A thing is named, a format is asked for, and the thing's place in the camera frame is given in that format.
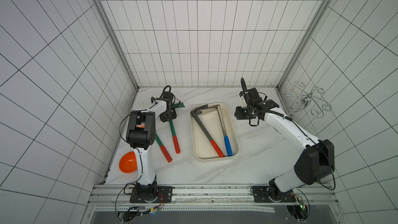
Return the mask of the green hoe red handle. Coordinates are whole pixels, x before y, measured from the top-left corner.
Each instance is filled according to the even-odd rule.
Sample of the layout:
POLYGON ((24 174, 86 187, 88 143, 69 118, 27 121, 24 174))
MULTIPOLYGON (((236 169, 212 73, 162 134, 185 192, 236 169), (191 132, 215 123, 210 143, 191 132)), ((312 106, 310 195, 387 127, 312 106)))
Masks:
POLYGON ((177 113, 176 113, 176 108, 181 108, 184 107, 183 103, 178 100, 178 103, 172 104, 172 115, 169 118, 169 124, 170 124, 170 128, 171 128, 171 133, 172 133, 172 138, 173 138, 173 143, 174 143, 174 147, 175 147, 175 151, 177 154, 180 154, 180 147, 179 147, 179 143, 178 143, 178 138, 176 135, 176 131, 175 131, 175 127, 174 127, 174 123, 173 120, 177 118, 177 113))
POLYGON ((165 159, 167 160, 167 162, 171 163, 173 161, 172 157, 170 156, 169 152, 167 151, 167 149, 165 148, 165 146, 163 145, 162 141, 160 140, 160 138, 158 137, 157 134, 155 134, 155 140, 156 140, 157 144, 159 145, 159 147, 160 147, 165 159))

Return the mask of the grey speckled hoe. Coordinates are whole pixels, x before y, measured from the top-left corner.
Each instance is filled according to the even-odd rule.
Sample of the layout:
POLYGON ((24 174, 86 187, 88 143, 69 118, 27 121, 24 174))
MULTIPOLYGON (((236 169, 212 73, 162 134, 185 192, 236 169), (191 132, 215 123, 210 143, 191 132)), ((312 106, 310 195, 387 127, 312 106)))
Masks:
POLYGON ((190 114, 194 118, 194 120, 197 122, 197 124, 199 125, 200 129, 205 134, 205 136, 207 137, 209 142, 211 143, 211 145, 212 145, 213 149, 215 150, 215 152, 217 153, 217 155, 220 158, 224 158, 224 154, 223 154, 222 150, 219 148, 218 144, 212 138, 211 134, 208 132, 208 130, 205 127, 205 125, 203 124, 202 120, 199 118, 199 115, 202 114, 204 110, 208 110, 211 108, 215 108, 215 106, 209 106, 208 104, 202 105, 200 107, 193 109, 190 114))

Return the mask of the cream plastic storage tray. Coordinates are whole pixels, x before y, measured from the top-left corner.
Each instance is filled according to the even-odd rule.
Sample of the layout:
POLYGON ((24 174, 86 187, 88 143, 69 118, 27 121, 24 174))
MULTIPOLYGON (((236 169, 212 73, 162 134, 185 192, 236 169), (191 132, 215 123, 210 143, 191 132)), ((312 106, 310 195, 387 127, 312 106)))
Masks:
POLYGON ((239 143, 230 112, 223 103, 195 105, 190 109, 193 151, 201 162, 237 157, 239 143))

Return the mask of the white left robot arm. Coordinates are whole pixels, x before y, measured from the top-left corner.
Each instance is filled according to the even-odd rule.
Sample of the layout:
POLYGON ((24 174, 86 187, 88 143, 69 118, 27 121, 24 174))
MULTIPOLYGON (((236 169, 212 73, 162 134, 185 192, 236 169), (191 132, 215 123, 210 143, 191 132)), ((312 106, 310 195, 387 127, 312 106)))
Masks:
POLYGON ((128 115, 125 141, 136 150, 138 180, 135 183, 136 195, 150 200, 158 195, 157 179, 152 164, 151 146, 155 141, 156 119, 168 122, 176 119, 173 107, 175 96, 171 86, 164 87, 160 97, 151 98, 151 106, 145 110, 132 110, 128 115))

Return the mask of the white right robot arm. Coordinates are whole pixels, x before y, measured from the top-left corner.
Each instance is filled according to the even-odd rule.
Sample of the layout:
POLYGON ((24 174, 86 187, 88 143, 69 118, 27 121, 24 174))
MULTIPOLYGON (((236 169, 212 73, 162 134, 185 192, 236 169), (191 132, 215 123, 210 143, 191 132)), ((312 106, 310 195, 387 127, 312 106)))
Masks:
POLYGON ((248 120, 256 127, 259 122, 270 124, 296 149, 298 160, 291 170, 269 181, 268 195, 278 201, 284 194, 303 185, 320 182, 335 171, 334 145, 329 140, 320 140, 301 128, 294 120, 279 108, 279 105, 267 97, 261 98, 256 88, 248 89, 244 78, 240 80, 242 91, 239 93, 242 106, 235 109, 238 120, 248 120))

